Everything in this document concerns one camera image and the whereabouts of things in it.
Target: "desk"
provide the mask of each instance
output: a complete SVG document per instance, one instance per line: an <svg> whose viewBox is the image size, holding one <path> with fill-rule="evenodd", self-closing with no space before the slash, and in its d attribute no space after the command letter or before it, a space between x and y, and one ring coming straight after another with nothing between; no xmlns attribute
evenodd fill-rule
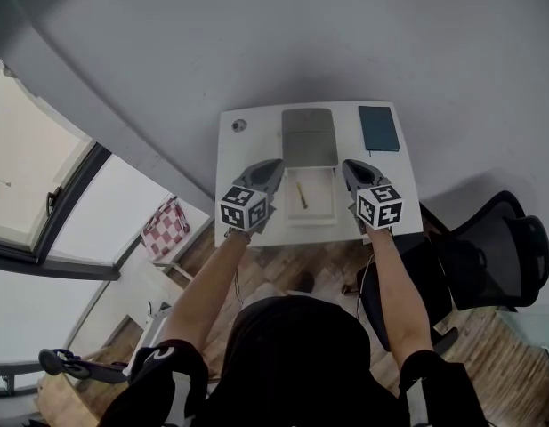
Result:
<svg viewBox="0 0 549 427"><path fill-rule="evenodd" d="M391 109L399 138L398 152L371 152L365 150L359 118L359 106L386 106ZM219 124L219 148L215 194L220 199L232 182L248 166L269 158L282 158L282 111L299 108L331 109L337 144L339 166L335 170L335 195L337 224L327 226L287 226L284 213L285 183L280 184L272 205L277 211L272 215L262 235L253 236L251 246L279 246L334 242L361 239L359 230L348 210L351 196L345 187L341 163L357 159L379 168L405 199L402 222L392 227L395 235L421 232L423 223L416 193L413 169L408 157L407 145L399 119L392 103L388 101L341 101L325 103L287 104L266 108L241 109L223 112ZM247 128L235 133L231 125L237 119L247 122ZM221 223L218 203L215 205L214 243L224 240L227 226Z"/></svg>

